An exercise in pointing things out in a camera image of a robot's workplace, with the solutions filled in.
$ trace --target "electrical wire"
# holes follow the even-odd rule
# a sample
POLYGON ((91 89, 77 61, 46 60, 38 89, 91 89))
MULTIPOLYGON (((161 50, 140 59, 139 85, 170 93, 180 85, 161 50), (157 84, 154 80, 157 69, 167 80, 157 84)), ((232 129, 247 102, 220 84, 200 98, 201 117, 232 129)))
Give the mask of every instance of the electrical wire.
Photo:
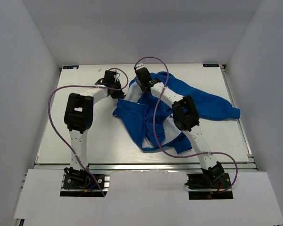
POLYGON ((168 81, 169 81, 169 70, 168 70, 167 65, 166 65, 161 59, 159 59, 159 58, 157 58, 157 57, 154 57, 154 56, 146 56, 146 57, 143 57, 143 58, 141 58, 140 60, 138 60, 138 61, 136 62, 136 64, 135 64, 135 66, 134 66, 134 70, 136 69, 136 66, 137 66, 137 64, 138 64, 140 61, 142 61, 142 60, 144 60, 144 59, 148 59, 148 58, 152 58, 152 59, 156 59, 156 60, 160 61, 160 62, 165 66, 165 68, 166 68, 166 82, 165 82, 165 84, 164 84, 164 86, 163 86, 163 89, 162 89, 160 95, 159 95, 158 101, 156 102, 155 109, 154 109, 154 113, 153 113, 153 124, 152 124, 152 125, 153 125, 154 137, 155 137, 155 140, 156 140, 156 142, 157 142, 157 144, 158 144, 160 150, 161 150, 163 153, 165 153, 166 155, 168 155, 168 156, 170 156, 170 157, 173 157, 173 158, 177 158, 177 159, 190 158, 190 157, 194 157, 194 156, 198 156, 198 155, 202 155, 202 154, 222 154, 222 155, 226 155, 227 157, 229 157, 229 158, 234 162, 234 164, 235 164, 235 169, 236 169, 236 173, 235 173, 235 177, 234 177, 234 180, 233 180, 232 184, 231 184, 230 186, 228 186, 228 188, 226 188, 225 190, 223 190, 223 191, 218 191, 218 193, 223 193, 223 192, 226 192, 227 190, 231 189, 232 186, 235 184, 235 182, 236 182, 236 180, 237 180, 237 177, 238 177, 238 165, 237 165, 237 162, 235 161, 235 159, 234 159, 232 156, 230 156, 229 154, 223 153, 223 152, 210 152, 210 153, 209 153, 209 152, 202 152, 202 153, 195 153, 195 154, 186 155, 186 156, 177 156, 177 155, 169 154, 169 153, 168 153, 167 151, 165 151, 164 148, 161 146, 161 144, 160 144, 160 142, 159 142, 159 140, 158 140, 157 134, 156 134, 155 119, 156 119, 156 112, 157 112, 158 105, 159 105, 159 103, 160 103, 160 101, 161 101, 161 97, 162 97, 162 95, 163 95, 163 93, 164 93, 164 91, 165 91, 165 88, 167 87, 166 85, 167 85, 167 83, 168 83, 168 81))
POLYGON ((104 197, 105 197, 105 193, 103 192, 102 188, 100 187, 100 185, 99 185, 97 179, 95 178, 95 176, 94 176, 86 167, 83 166, 83 164, 81 163, 80 158, 76 155, 76 152, 75 152, 74 148, 62 137, 62 135, 59 133, 59 131, 57 130, 56 126, 54 125, 53 120, 52 120, 52 116, 51 116, 51 112, 50 112, 50 109, 51 109, 50 106, 51 106, 51 99, 52 99, 53 95, 54 95, 56 92, 58 92, 59 90, 65 89, 65 88, 100 88, 100 89, 111 89, 111 90, 115 90, 115 91, 119 91, 119 90, 125 89, 125 88, 128 86, 128 84, 129 84, 129 78, 128 78, 127 74, 126 74, 123 70, 121 70, 121 69, 119 69, 119 68, 115 68, 115 67, 110 68, 108 71, 111 71, 111 70, 114 70, 114 69, 121 71, 121 72, 125 75, 125 77, 126 77, 126 79, 127 79, 127 83, 126 83, 126 85, 125 85, 124 87, 122 87, 122 88, 120 88, 120 89, 115 89, 115 88, 109 88, 109 87, 105 87, 105 86, 104 86, 104 87, 101 87, 101 86, 81 86, 81 85, 61 86, 61 87, 55 89, 55 90, 51 93, 51 95, 49 96, 48 105, 47 105, 48 118, 49 118, 49 121, 50 121, 50 124, 51 124, 53 130, 56 132, 56 134, 58 135, 58 137, 70 148, 70 150, 72 151, 72 153, 75 155, 75 158, 77 159, 77 161, 78 161, 79 165, 81 166, 81 168, 82 168, 83 170, 85 170, 85 171, 93 178, 93 180, 95 181, 97 187, 99 188, 100 192, 102 193, 102 195, 103 195, 104 197))

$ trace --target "purple cable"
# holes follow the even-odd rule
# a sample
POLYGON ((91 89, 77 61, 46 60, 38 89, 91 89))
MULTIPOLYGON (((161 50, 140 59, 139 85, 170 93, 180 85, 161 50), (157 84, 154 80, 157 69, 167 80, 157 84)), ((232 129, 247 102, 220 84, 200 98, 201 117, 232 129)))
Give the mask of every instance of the purple cable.
POLYGON ((59 88, 55 89, 55 90, 51 93, 51 95, 50 95, 50 97, 49 97, 49 99, 48 99, 48 105, 47 105, 48 117, 49 117, 49 121, 50 121, 50 124, 51 124, 53 130, 56 132, 56 134, 58 135, 58 137, 61 138, 61 140, 70 148, 70 150, 71 150, 72 153, 75 155, 75 157, 76 157, 76 159, 77 159, 79 165, 82 167, 82 169, 85 170, 88 174, 90 174, 90 176, 92 176, 93 180, 95 181, 97 187, 99 188, 100 192, 103 194, 104 197, 105 197, 105 194, 104 194, 102 188, 100 187, 100 185, 99 185, 97 179, 95 178, 95 176, 94 176, 86 167, 83 166, 83 164, 81 163, 80 158, 76 155, 76 152, 75 152, 75 150, 73 149, 73 147, 62 137, 62 135, 58 132, 56 126, 53 124, 52 117, 51 117, 51 112, 50 112, 50 104, 51 104, 51 99, 52 99, 53 95, 54 95, 57 91, 59 91, 60 89, 65 89, 65 88, 70 88, 70 87, 79 87, 79 88, 101 88, 101 89, 111 89, 111 90, 116 90, 116 91, 117 91, 117 90, 123 90, 123 89, 125 89, 125 88, 128 86, 128 84, 129 84, 129 78, 128 78, 127 74, 126 74, 123 70, 118 69, 118 68, 115 68, 115 67, 110 68, 108 71, 111 71, 111 70, 114 70, 114 69, 121 71, 121 72, 126 76, 126 78, 127 78, 127 83, 126 83, 126 85, 125 85, 124 87, 122 87, 122 88, 120 88, 120 89, 114 89, 114 88, 100 87, 100 86, 80 86, 80 85, 62 86, 62 87, 59 87, 59 88))
MULTIPOLYGON (((158 101, 156 102, 155 109, 154 109, 154 113, 153 113, 153 132, 154 132, 154 137, 155 137, 155 140, 156 140, 156 142, 157 142, 159 148, 160 148, 160 149, 162 150, 162 152, 165 153, 166 155, 168 155, 168 156, 170 156, 170 157, 173 157, 173 158, 177 158, 177 159, 190 158, 190 157, 194 157, 194 156, 198 156, 198 155, 202 155, 202 154, 209 154, 209 152, 202 152, 202 153, 195 153, 195 154, 186 155, 186 156, 177 156, 177 155, 169 154, 169 153, 166 152, 166 151, 164 150, 164 148, 161 146, 161 144, 160 144, 160 142, 159 142, 159 140, 158 140, 158 138, 157 138, 157 134, 156 134, 155 119, 156 119, 157 107, 158 107, 158 105, 159 105, 159 103, 160 103, 161 97, 162 97, 162 95, 163 95, 163 93, 164 93, 164 91, 165 91, 165 88, 166 88, 166 84, 167 84, 167 82, 168 82, 168 80, 169 80, 169 70, 168 70, 168 67, 166 66, 166 64, 165 64, 161 59, 159 59, 159 58, 157 58, 157 57, 154 57, 154 56, 146 56, 146 57, 143 57, 142 59, 140 59, 139 61, 137 61, 137 63, 135 64, 134 68, 136 68, 137 64, 138 64, 140 61, 142 61, 143 59, 147 59, 147 58, 153 58, 153 59, 159 60, 159 61, 165 66, 165 68, 166 68, 166 82, 165 82, 165 84, 164 84, 164 87, 163 87, 163 89, 162 89, 160 95, 159 95, 158 101)), ((220 191, 220 192, 218 192, 218 193, 226 192, 227 190, 229 190, 229 189, 232 188, 232 186, 234 185, 234 183, 235 183, 236 180, 237 180, 237 177, 238 177, 238 165, 237 165, 237 162, 235 161, 235 159, 234 159, 232 156, 230 156, 230 155, 227 154, 227 153, 224 153, 224 152, 210 152, 210 153, 211 153, 211 154, 222 154, 222 155, 226 155, 227 157, 229 157, 230 159, 232 159, 232 161, 233 161, 234 164, 235 164, 236 174, 235 174, 235 178, 234 178, 232 184, 231 184, 228 188, 226 188, 225 190, 220 191)))

